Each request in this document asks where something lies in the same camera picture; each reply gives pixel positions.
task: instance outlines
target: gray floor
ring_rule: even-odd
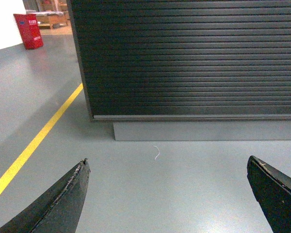
[[[72,36],[43,39],[0,61],[0,176],[81,82]],[[0,196],[0,226],[87,157],[78,233],[271,233],[250,155],[291,176],[291,141],[116,142],[81,92]]]

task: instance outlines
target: yellow floor line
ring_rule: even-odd
[[[60,107],[60,109],[58,109],[54,116],[52,116],[48,123],[46,123],[46,125],[41,129],[37,136],[29,143],[19,157],[12,163],[9,169],[7,169],[7,171],[1,176],[0,195],[82,90],[83,85],[80,84],[72,95],[66,100],[66,102]]]

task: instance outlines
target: red box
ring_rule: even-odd
[[[40,29],[34,14],[14,14],[17,26],[27,50],[33,50],[43,46]]]

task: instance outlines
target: white thread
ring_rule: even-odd
[[[156,160],[156,158],[160,155],[161,152],[160,152],[160,149],[157,146],[153,146],[153,147],[156,147],[156,149],[159,151],[159,154],[154,159],[154,160]]]

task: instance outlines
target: roller shutter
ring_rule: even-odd
[[[291,0],[72,0],[90,111],[291,115]]]

